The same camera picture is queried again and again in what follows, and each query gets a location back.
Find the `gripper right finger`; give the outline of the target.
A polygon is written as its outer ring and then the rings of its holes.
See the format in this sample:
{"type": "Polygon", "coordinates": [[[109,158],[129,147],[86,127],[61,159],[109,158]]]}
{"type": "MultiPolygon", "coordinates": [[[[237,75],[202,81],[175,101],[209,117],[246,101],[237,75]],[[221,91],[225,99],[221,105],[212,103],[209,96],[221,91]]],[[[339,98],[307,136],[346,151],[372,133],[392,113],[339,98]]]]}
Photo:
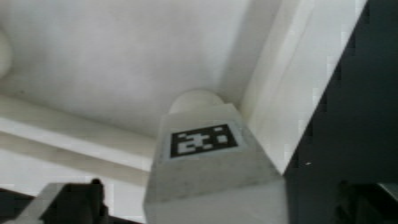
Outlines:
{"type": "Polygon", "coordinates": [[[333,224],[398,224],[398,183],[339,182],[333,224]]]}

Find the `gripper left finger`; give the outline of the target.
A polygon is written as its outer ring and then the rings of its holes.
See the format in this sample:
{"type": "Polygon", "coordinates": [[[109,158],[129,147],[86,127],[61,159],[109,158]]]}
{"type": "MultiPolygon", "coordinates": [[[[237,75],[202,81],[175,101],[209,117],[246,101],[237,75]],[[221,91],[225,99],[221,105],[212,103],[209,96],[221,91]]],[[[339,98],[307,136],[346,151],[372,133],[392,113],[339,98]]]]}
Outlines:
{"type": "Polygon", "coordinates": [[[10,224],[108,224],[100,180],[49,183],[10,224]]]}

